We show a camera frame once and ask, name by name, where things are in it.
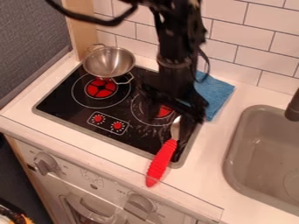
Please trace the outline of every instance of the white tile wall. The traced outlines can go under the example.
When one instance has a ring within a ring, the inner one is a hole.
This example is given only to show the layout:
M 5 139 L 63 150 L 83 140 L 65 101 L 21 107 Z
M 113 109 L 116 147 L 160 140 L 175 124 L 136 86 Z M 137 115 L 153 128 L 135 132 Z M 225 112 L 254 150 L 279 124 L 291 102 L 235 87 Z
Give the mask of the white tile wall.
M 115 16 L 122 14 L 130 6 L 127 3 L 122 3 L 119 0 L 112 0 Z M 128 18 L 129 21 L 137 22 L 145 25 L 155 25 L 153 15 L 150 10 L 145 6 L 139 6 L 138 11 L 136 11 L 131 17 Z
M 212 27 L 212 39 L 261 50 L 269 49 L 273 35 L 273 31 L 221 21 L 214 21 Z
M 202 47 L 211 59 L 212 74 L 293 94 L 299 87 L 299 0 L 203 2 L 208 40 Z M 102 17 L 119 15 L 128 7 L 119 0 L 94 0 L 94 11 Z M 154 26 L 150 10 L 140 6 L 122 25 L 98 27 L 99 42 L 155 59 Z M 201 59 L 198 69 L 205 70 Z
M 106 46 L 116 46 L 116 36 L 114 34 L 97 31 L 98 41 Z
M 287 0 L 284 8 L 299 11 L 299 1 L 298 0 Z
M 145 24 L 136 24 L 137 38 L 152 44 L 159 44 L 156 28 Z
M 103 15 L 96 15 L 98 18 L 109 20 L 111 17 L 103 16 Z M 117 25 L 116 27 L 107 27 L 98 25 L 97 29 L 104 32 L 110 32 L 113 34 L 118 34 L 124 37 L 134 39 L 136 37 L 136 24 L 129 21 L 123 21 L 121 24 Z
M 249 4 L 246 25 L 299 35 L 299 11 Z
M 299 37 L 277 32 L 271 47 L 271 52 L 299 58 Z
M 116 37 L 117 45 L 129 49 L 132 53 L 155 59 L 157 54 L 157 45 L 152 45 L 132 38 Z
M 241 46 L 239 47 L 236 63 L 292 76 L 298 65 L 298 59 Z
M 108 0 L 94 0 L 94 12 L 113 16 L 112 2 Z
M 232 0 L 205 0 L 202 6 L 202 15 L 206 18 L 217 18 L 241 24 L 246 8 L 246 3 Z
M 267 4 L 267 5 L 273 5 L 282 7 L 284 0 L 241 0 L 243 2 L 249 2 L 249 3 L 256 3 L 256 4 Z
M 204 23 L 204 26 L 207 30 L 207 35 L 206 37 L 210 38 L 210 35 L 211 35 L 211 30 L 212 30 L 212 20 L 209 19 L 209 18 L 203 18 L 203 23 Z
M 237 46 L 209 39 L 202 49 L 208 57 L 233 62 Z
M 261 70 L 239 66 L 233 63 L 211 59 L 211 72 L 229 80 L 256 85 L 261 76 Z
M 293 95 L 299 87 L 299 80 L 275 73 L 263 72 L 259 86 Z
M 299 78 L 299 69 L 297 68 L 297 71 L 296 71 L 296 73 L 295 73 L 295 77 L 296 78 Z

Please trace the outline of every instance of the oven handle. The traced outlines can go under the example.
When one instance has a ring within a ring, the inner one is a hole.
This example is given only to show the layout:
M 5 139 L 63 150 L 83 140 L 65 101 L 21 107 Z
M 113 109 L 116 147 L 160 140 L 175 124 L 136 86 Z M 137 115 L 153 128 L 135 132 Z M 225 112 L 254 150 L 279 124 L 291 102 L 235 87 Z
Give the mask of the oven handle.
M 80 196 L 75 195 L 73 193 L 69 193 L 66 196 L 67 204 L 78 214 L 82 215 L 86 219 L 97 222 L 99 224 L 125 224 L 126 223 L 126 220 L 124 220 L 122 217 L 119 217 L 115 214 L 111 215 L 110 217 L 107 217 L 95 213 L 93 211 L 90 211 L 82 204 L 82 200 L 83 199 Z

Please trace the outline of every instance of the white countertop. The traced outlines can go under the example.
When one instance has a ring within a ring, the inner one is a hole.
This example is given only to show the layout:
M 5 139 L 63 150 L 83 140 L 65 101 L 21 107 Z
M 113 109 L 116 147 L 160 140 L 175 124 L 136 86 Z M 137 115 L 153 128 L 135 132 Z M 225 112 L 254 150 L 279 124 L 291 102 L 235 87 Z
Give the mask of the white countertop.
M 163 189 L 161 184 L 152 189 L 146 189 L 144 178 L 140 174 L 146 173 L 149 167 L 150 161 L 147 158 L 32 113 L 32 107 L 70 74 L 78 64 L 79 62 L 70 53 L 34 81 L 0 111 L 0 130 L 26 142 L 56 151 L 60 155 L 65 154 L 74 160 L 81 160 L 82 163 L 93 166 L 95 170 L 105 170 L 111 175 L 118 176 L 119 179 L 125 181 L 127 179 L 134 182 L 135 186 L 163 197 L 170 197 L 171 200 L 171 196 L 167 196 L 167 191 L 161 190 Z M 157 64 L 152 59 L 136 56 L 136 64 L 157 70 Z M 223 208 L 221 223 L 298 223 L 299 217 L 234 191 L 227 184 L 222 173 L 223 159 L 241 112 L 257 104 L 285 109 L 291 95 L 214 77 L 229 82 L 236 89 L 215 119 L 212 122 L 206 122 L 202 127 L 183 167 L 168 171 L 163 182 L 208 201 L 216 207 Z M 118 165 L 118 171 L 116 168 L 115 170 L 111 168 L 113 165 Z M 132 171 L 138 173 L 139 178 L 132 180 Z M 205 208 L 194 206 L 196 203 L 184 201 L 183 197 L 184 195 L 180 199 L 177 196 L 175 199 L 182 207 L 187 207 L 195 213 L 200 209 L 205 210 Z

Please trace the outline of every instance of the bowl handle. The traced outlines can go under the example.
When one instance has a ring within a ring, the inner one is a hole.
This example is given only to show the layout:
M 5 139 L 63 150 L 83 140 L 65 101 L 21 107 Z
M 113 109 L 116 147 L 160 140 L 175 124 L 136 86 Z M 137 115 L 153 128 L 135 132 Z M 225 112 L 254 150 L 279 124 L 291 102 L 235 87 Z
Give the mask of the bowl handle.
M 113 82 L 117 85 L 122 85 L 122 84 L 129 84 L 133 79 L 134 79 L 134 76 L 131 72 L 128 72 L 128 74 L 131 76 L 131 78 L 129 78 L 129 80 L 127 81 L 124 81 L 124 82 L 117 82 L 114 78 L 112 78 Z
M 89 53 L 91 53 L 92 51 L 94 51 L 94 50 L 96 50 L 96 49 L 99 49 L 99 48 L 100 48 L 99 46 L 101 46 L 101 47 L 106 47 L 106 45 L 104 45 L 104 44 L 93 44 L 93 45 L 91 45 L 91 46 L 89 46 L 89 47 L 87 48 L 87 51 L 88 51 Z

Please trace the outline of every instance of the faucet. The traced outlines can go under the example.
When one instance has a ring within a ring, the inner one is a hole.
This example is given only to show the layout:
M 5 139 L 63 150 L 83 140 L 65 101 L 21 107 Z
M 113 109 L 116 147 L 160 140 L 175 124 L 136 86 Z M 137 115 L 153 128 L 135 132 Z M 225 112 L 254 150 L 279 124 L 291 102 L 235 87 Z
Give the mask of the faucet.
M 294 94 L 293 99 L 289 103 L 284 115 L 291 122 L 299 122 L 299 88 Z

